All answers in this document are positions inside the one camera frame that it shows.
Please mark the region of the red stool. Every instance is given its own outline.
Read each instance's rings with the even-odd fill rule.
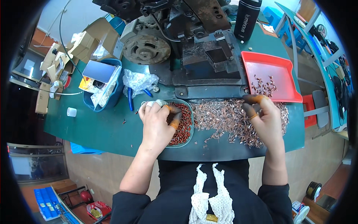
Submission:
[[[306,105],[307,111],[310,110],[314,110],[316,109],[316,107],[314,106],[314,101],[313,101],[313,97],[312,94],[311,95],[307,95],[307,96],[303,96],[303,104]],[[316,125],[317,124],[317,115],[311,115],[307,117],[308,119],[305,120],[305,128],[308,128],[310,126]]]

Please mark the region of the hand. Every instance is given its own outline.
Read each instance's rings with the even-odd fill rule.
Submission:
[[[167,107],[160,108],[157,102],[150,107],[147,103],[143,104],[138,111],[143,121],[143,141],[139,150],[149,152],[156,158],[171,141],[175,128],[166,122],[169,115]]]
[[[263,116],[251,119],[258,136],[269,150],[285,149],[281,129],[281,112],[267,97],[260,102]]]

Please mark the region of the sleeve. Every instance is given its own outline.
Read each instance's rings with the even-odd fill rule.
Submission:
[[[150,203],[148,195],[138,195],[120,191],[113,195],[110,224],[132,224],[143,214]]]
[[[262,185],[258,196],[267,205],[274,223],[292,223],[292,204],[289,198],[289,185]]]

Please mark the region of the green workbench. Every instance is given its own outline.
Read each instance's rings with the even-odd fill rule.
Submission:
[[[265,35],[258,24],[256,24],[252,37],[244,44],[239,44],[242,51],[248,51],[252,47],[253,52],[271,54],[289,59],[289,56],[281,43],[281,40]],[[140,66],[129,62],[123,57],[123,68],[134,72],[148,71],[148,66]],[[81,61],[78,68],[83,70],[86,64]],[[300,92],[296,74],[292,71],[296,89]],[[64,93],[79,92],[78,88],[81,75],[75,71],[72,75],[70,86]],[[50,99],[48,113],[45,118],[44,131],[70,142],[126,156],[135,156],[142,140],[143,124],[135,111],[139,109],[142,101],[155,99],[170,99],[174,97],[174,87],[159,84],[159,93],[153,92],[153,98],[141,94],[133,99],[134,111],[129,110],[128,99],[121,95],[114,108],[95,113],[83,103],[83,94],[61,96],[60,100]],[[77,109],[76,117],[67,116],[67,108]],[[288,103],[289,124],[284,135],[286,152],[304,147],[305,129],[303,117],[303,105],[301,103]],[[230,161],[235,159],[246,159],[264,156],[266,147],[249,148],[247,145],[229,143],[228,133],[219,140],[210,139],[215,130],[194,131],[191,141],[181,148],[166,148],[159,159],[173,161]]]

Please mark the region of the blue pliers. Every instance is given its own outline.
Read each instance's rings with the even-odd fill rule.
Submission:
[[[144,91],[148,96],[153,97],[153,95],[149,92],[149,90],[143,89],[143,91]],[[129,109],[130,109],[131,111],[134,110],[132,94],[133,94],[132,88],[128,87],[128,103],[129,103]]]

